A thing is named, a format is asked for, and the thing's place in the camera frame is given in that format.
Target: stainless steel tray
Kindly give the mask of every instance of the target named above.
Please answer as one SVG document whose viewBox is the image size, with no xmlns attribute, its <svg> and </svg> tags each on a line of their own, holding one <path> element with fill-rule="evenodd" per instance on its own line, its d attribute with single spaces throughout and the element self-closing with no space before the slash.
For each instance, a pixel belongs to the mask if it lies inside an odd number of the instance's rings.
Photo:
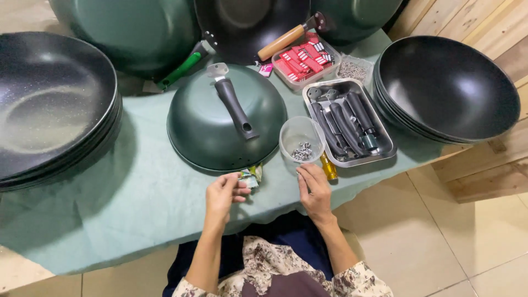
<svg viewBox="0 0 528 297">
<path fill-rule="evenodd" d="M 374 127 L 377 131 L 376 141 L 378 142 L 378 148 L 368 156 L 364 157 L 354 157 L 349 156 L 344 158 L 343 160 L 338 160 L 330 151 L 330 148 L 327 146 L 325 148 L 325 152 L 328 155 L 328 158 L 332 163 L 334 163 L 336 166 L 339 167 L 352 167 L 357 166 L 361 164 L 367 164 L 374 161 L 379 161 L 383 159 L 388 159 L 390 157 L 393 157 L 396 155 L 396 151 L 398 148 L 396 145 L 392 142 L 391 137 L 387 133 L 387 130 L 385 129 L 385 126 L 383 125 L 383 122 L 380 120 L 380 117 L 376 113 L 373 104 L 372 104 L 372 98 L 369 95 L 369 92 L 365 89 L 365 86 L 359 82 L 358 80 L 355 80 L 353 78 L 342 78 L 342 79 L 335 79 L 335 80 L 329 80 L 329 81 L 322 81 L 322 82 L 316 82 L 311 83 L 304 87 L 303 89 L 303 98 L 304 103 L 306 104 L 306 107 L 308 108 L 308 111 L 310 112 L 310 117 L 314 121 L 317 122 L 317 117 L 315 116 L 315 112 L 312 109 L 311 101 L 308 98 L 308 89 L 311 87 L 318 87 L 321 89 L 321 91 L 326 93 L 330 89 L 336 89 L 339 91 L 340 94 L 344 94 L 348 91 L 353 91 L 356 94 L 358 94 L 359 98 L 361 99 L 363 106 L 365 107 L 365 110 L 367 114 L 369 115 L 372 123 L 374 124 Z M 337 99 L 335 100 L 336 103 L 343 104 L 343 99 Z M 328 100 L 319 100 L 318 101 L 323 108 L 328 108 L 330 105 L 330 102 Z"/>
</svg>

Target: grey screws pile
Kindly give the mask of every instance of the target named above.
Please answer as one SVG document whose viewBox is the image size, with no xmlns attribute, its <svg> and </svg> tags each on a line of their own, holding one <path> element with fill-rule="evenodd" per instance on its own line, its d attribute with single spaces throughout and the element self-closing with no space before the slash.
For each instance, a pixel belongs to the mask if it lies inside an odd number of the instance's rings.
<svg viewBox="0 0 528 297">
<path fill-rule="evenodd" d="M 353 78 L 359 80 L 361 83 L 365 82 L 366 69 L 356 65 L 350 61 L 343 61 L 337 72 L 340 78 Z"/>
<path fill-rule="evenodd" d="M 312 156 L 312 150 L 310 149 L 312 145 L 310 142 L 299 142 L 299 147 L 296 148 L 292 153 L 293 157 L 297 161 L 306 161 Z"/>
</svg>

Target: green handle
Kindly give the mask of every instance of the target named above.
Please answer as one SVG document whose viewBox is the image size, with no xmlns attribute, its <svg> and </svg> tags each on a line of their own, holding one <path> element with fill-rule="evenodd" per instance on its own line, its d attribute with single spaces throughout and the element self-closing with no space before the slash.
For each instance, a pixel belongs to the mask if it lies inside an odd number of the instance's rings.
<svg viewBox="0 0 528 297">
<path fill-rule="evenodd" d="M 187 60 L 185 60 L 176 70 L 171 72 L 166 78 L 162 79 L 160 82 L 158 82 L 156 85 L 161 90 L 166 90 L 170 85 L 172 85 L 175 81 L 179 80 L 182 76 L 184 76 L 189 69 L 191 69 L 198 61 L 202 59 L 202 54 L 199 52 L 196 52 L 192 55 L 190 55 Z"/>
</svg>

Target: woman's left hand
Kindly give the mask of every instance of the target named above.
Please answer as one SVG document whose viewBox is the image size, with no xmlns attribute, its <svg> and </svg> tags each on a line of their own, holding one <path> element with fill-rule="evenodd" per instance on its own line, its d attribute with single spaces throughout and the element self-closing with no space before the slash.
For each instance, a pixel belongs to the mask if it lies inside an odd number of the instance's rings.
<svg viewBox="0 0 528 297">
<path fill-rule="evenodd" d="M 207 187 L 205 194 L 205 223 L 226 224 L 234 202 L 244 202 L 241 196 L 250 194 L 245 182 L 238 181 L 240 172 L 221 175 Z"/>
</svg>

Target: small pink label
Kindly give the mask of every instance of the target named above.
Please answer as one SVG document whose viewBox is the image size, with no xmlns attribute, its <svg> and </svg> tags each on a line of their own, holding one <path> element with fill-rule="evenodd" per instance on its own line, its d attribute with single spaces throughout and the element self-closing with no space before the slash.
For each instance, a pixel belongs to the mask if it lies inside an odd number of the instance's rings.
<svg viewBox="0 0 528 297">
<path fill-rule="evenodd" d="M 273 64 L 266 64 L 261 65 L 259 69 L 259 73 L 262 74 L 264 77 L 269 77 L 271 75 L 271 71 L 273 70 Z"/>
</svg>

